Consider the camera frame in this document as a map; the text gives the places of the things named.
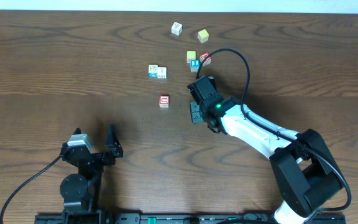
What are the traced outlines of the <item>blue letter block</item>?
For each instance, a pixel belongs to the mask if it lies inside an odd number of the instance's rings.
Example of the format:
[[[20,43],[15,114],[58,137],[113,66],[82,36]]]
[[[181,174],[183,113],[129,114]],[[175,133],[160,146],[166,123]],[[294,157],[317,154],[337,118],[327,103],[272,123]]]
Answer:
[[[197,72],[200,67],[200,61],[199,60],[191,60],[190,61],[190,71],[191,72]]]

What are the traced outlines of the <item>red letter U block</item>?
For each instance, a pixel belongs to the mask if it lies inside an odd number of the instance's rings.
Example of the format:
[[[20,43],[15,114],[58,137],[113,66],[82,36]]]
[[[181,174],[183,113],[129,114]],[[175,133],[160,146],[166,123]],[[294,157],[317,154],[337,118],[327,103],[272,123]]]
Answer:
[[[170,103],[170,97],[168,95],[160,95],[158,103],[159,103],[159,107],[168,108]]]

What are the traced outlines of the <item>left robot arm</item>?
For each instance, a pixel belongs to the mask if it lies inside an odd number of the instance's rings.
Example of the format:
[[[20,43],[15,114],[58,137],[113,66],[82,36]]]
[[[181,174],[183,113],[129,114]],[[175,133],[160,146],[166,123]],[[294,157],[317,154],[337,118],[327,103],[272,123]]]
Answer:
[[[114,223],[108,210],[99,206],[104,167],[113,166],[123,156],[122,146],[113,125],[109,126],[105,152],[92,153],[93,145],[87,134],[77,128],[69,140],[62,145],[62,160],[78,169],[60,184],[64,200],[63,223]]]

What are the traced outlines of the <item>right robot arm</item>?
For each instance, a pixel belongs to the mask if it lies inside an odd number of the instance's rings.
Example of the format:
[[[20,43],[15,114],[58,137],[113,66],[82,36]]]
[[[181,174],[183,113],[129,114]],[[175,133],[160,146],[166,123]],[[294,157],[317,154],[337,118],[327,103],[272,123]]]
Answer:
[[[238,138],[270,161],[283,197],[273,214],[275,222],[306,223],[326,201],[349,188],[316,131],[299,133],[277,126],[238,99],[223,98],[211,77],[197,79],[188,89],[212,132]]]

